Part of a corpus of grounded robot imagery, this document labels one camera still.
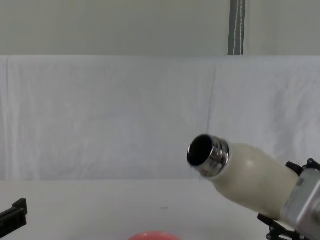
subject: black clamp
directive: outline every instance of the black clamp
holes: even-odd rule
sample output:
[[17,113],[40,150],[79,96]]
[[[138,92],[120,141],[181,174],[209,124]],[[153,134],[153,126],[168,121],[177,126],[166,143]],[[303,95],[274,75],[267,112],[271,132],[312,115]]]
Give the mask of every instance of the black clamp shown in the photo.
[[[290,161],[288,161],[285,166],[294,171],[298,176],[300,176],[305,169],[316,169],[320,171],[320,164],[312,158],[309,158],[307,164],[304,166],[299,166]],[[262,214],[258,215],[258,219],[269,226],[270,232],[266,235],[266,239],[268,240],[309,240],[308,238],[296,231],[287,230],[279,223],[277,223],[275,220],[266,217]]]
[[12,208],[0,213],[0,239],[27,224],[27,201],[21,198]]

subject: wall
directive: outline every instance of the wall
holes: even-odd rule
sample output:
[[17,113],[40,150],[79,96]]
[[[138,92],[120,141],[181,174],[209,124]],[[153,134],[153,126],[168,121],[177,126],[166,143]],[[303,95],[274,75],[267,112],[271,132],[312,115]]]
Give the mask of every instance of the wall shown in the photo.
[[226,55],[225,0],[3,0],[0,55]]
[[246,1],[245,55],[320,55],[320,1]]

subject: white cloth backdrop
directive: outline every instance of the white cloth backdrop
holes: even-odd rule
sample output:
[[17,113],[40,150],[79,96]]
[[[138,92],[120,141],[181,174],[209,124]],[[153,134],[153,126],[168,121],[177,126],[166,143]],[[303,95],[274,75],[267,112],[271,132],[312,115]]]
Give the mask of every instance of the white cloth backdrop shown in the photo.
[[0,179],[197,177],[208,131],[320,159],[320,57],[0,57]]

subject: red bowl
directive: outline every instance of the red bowl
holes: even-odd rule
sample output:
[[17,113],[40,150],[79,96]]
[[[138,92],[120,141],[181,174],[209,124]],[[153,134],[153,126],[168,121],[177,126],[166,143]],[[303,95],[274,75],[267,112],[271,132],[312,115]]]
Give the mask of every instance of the red bowl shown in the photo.
[[129,240],[181,240],[180,238],[163,231],[146,231],[132,236]]

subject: white tabletop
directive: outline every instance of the white tabletop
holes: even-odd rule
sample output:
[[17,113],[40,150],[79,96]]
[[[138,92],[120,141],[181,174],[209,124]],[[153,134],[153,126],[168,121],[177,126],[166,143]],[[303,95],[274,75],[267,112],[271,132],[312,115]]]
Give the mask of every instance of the white tabletop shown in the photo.
[[0,210],[26,198],[27,225],[6,240],[127,240],[159,230],[183,240],[264,240],[257,214],[205,180],[0,182]]

